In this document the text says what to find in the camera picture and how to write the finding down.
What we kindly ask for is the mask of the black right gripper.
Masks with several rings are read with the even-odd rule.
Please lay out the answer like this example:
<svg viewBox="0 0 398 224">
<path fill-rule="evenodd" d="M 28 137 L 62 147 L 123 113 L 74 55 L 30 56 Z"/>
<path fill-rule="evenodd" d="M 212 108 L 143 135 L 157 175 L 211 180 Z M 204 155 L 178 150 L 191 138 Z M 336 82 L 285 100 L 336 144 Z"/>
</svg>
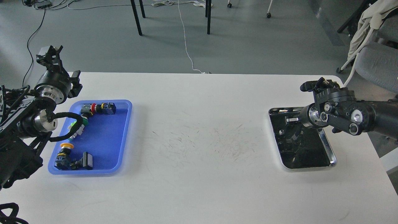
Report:
<svg viewBox="0 0 398 224">
<path fill-rule="evenodd" d="M 300 122 L 306 128 L 320 128 L 319 112 L 314 105 L 304 107 L 298 118 L 287 118 L 286 122 Z"/>
</svg>

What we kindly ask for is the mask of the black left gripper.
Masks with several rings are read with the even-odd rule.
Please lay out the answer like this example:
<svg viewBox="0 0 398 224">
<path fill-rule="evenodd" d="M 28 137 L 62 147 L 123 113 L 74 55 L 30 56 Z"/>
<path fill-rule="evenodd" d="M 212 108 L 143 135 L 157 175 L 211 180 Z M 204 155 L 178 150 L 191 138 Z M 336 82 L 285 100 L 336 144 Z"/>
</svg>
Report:
<svg viewBox="0 0 398 224">
<path fill-rule="evenodd" d="M 81 71 L 74 71 L 71 77 L 64 72 L 59 55 L 62 49 L 62 45 L 45 46 L 36 55 L 37 63 L 45 66 L 47 71 L 37 82 L 35 90 L 40 96 L 51 98 L 57 105 L 64 103 L 67 97 L 77 97 L 83 88 L 79 78 Z"/>
</svg>

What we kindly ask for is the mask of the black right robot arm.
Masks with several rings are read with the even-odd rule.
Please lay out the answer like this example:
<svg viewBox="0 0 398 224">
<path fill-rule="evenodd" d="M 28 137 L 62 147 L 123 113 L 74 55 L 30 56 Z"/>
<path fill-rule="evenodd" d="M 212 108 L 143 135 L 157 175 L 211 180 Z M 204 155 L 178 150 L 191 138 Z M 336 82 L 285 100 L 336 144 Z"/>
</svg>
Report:
<svg viewBox="0 0 398 224">
<path fill-rule="evenodd" d="M 304 82 L 300 90 L 313 93 L 314 103 L 301 109 L 298 115 L 285 118 L 288 125 L 300 123 L 306 128 L 332 126 L 333 133 L 345 132 L 358 136 L 375 132 L 397 140 L 396 100 L 357 100 L 354 91 L 323 77 L 317 81 Z"/>
</svg>

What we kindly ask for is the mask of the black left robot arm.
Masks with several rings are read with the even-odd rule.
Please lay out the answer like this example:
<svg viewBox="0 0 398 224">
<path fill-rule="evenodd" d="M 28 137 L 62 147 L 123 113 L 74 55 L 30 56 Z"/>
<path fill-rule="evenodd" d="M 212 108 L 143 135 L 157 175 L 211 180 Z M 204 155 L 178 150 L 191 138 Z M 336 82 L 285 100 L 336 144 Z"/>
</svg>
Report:
<svg viewBox="0 0 398 224">
<path fill-rule="evenodd" d="M 82 89 L 81 71 L 68 74 L 60 58 L 62 49 L 52 45 L 41 49 L 36 61 L 46 71 L 34 88 L 1 86 L 1 189 L 29 178 L 43 166 L 40 154 L 47 142 L 66 140 L 83 124 L 81 115 L 54 113 L 58 104 L 77 97 Z"/>
</svg>

